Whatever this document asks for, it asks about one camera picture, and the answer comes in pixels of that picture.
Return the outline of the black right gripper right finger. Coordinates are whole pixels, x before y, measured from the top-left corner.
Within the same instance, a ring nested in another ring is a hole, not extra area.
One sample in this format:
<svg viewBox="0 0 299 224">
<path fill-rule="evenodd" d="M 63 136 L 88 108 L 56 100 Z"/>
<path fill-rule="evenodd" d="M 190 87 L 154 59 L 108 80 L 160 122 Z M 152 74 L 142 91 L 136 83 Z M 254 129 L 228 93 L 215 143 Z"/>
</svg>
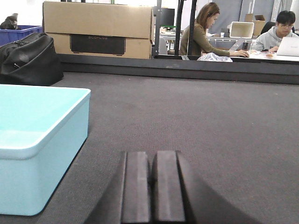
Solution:
<svg viewBox="0 0 299 224">
<path fill-rule="evenodd" d="M 178 151 L 158 151 L 152 174 L 156 224 L 250 224 L 251 217 L 220 196 Z"/>
</svg>

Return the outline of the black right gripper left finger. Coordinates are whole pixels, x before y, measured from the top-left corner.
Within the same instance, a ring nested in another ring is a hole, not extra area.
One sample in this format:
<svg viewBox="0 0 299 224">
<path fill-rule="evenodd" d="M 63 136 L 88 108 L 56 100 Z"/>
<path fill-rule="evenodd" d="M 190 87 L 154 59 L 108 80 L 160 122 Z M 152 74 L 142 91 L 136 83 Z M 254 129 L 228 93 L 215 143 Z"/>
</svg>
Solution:
<svg viewBox="0 0 299 224">
<path fill-rule="evenodd" d="M 116 172 L 86 224 L 149 224 L 149 162 L 145 152 L 122 152 Z"/>
</svg>

